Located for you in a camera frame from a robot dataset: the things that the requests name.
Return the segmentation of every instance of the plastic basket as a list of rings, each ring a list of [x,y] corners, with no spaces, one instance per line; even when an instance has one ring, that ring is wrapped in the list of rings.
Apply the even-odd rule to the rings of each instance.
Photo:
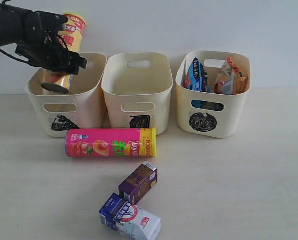
[[[244,93],[238,95],[221,95],[191,91],[181,86],[195,57],[205,66],[206,60],[224,61],[229,56],[233,56],[234,63],[248,74],[248,84]],[[213,92],[216,77],[221,68],[206,66],[205,69],[208,73],[208,82],[211,87],[211,92]],[[251,70],[248,58],[235,53],[194,51],[185,57],[175,81],[177,119],[181,129],[189,133],[214,138],[226,138],[235,133],[251,83]],[[194,108],[192,106],[193,100],[222,104],[224,107],[220,111]]]
[[[102,90],[112,128],[168,126],[173,85],[168,58],[159,53],[122,53],[109,58]]]
[[[100,88],[106,57],[97,53],[81,53],[88,60],[86,69],[73,76],[69,94],[57,94],[40,86],[40,69],[25,87],[37,118],[46,134],[63,138],[68,129],[100,128],[106,107]]]

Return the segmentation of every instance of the purple juice box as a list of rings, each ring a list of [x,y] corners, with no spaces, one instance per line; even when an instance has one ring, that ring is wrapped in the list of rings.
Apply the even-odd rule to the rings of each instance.
[[[137,204],[156,183],[157,167],[145,161],[119,185],[119,195]]]

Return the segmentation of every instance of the robotic arm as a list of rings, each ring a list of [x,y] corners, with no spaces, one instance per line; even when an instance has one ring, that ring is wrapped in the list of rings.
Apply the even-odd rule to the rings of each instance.
[[[36,68],[77,75],[87,61],[71,52],[58,31],[63,30],[67,17],[0,3],[0,47],[16,44],[15,53],[28,61],[18,59],[0,49],[0,53]]]

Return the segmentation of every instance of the table surface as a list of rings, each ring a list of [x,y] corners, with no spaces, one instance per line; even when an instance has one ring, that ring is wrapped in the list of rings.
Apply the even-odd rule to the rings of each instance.
[[[157,240],[298,240],[298,88],[250,90],[236,133],[182,131],[174,93],[158,183],[138,206]],[[0,96],[0,240],[122,239],[98,210],[144,159],[71,159],[26,95]]]

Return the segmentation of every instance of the lay's chip can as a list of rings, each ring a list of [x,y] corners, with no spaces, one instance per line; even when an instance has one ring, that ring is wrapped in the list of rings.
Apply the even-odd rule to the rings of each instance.
[[[68,18],[68,21],[65,24],[65,29],[59,31],[59,35],[65,41],[69,51],[78,53],[86,22],[82,17],[75,13],[67,12],[63,15]],[[65,72],[44,70],[41,87],[50,92],[68,94],[72,77],[73,75]]]

